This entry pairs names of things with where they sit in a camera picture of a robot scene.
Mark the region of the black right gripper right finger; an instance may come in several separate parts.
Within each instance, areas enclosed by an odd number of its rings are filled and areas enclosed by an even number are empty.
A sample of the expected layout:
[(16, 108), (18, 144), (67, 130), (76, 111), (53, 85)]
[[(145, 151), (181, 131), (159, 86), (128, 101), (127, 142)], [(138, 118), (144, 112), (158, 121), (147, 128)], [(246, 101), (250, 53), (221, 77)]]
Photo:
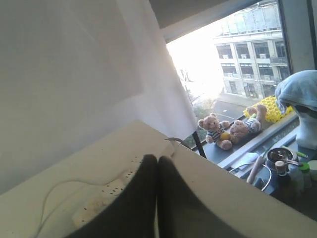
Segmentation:
[(158, 230), (161, 238), (228, 238), (229, 228), (198, 199), (172, 160), (158, 160)]

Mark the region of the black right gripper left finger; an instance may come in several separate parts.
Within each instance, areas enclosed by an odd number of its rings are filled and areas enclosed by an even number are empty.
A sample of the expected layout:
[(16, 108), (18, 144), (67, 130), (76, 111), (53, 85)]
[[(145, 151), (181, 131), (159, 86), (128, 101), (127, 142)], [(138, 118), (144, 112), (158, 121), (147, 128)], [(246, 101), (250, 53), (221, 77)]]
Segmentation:
[(92, 221), (70, 234), (72, 238), (153, 238), (158, 161), (144, 155), (121, 194)]

